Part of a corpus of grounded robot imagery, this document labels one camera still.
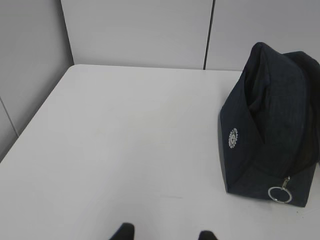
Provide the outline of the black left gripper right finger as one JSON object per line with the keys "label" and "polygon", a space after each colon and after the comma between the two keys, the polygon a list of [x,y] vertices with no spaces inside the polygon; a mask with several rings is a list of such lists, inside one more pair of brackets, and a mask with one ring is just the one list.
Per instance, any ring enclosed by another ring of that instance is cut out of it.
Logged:
{"label": "black left gripper right finger", "polygon": [[212,231],[203,230],[199,233],[198,240],[218,240],[218,238]]}

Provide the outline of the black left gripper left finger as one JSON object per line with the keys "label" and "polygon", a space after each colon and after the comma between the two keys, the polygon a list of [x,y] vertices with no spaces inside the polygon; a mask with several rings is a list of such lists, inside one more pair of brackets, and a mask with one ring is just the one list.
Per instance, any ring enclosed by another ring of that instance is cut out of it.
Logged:
{"label": "black left gripper left finger", "polygon": [[134,240],[135,226],[132,223],[124,222],[111,236],[110,240]]}

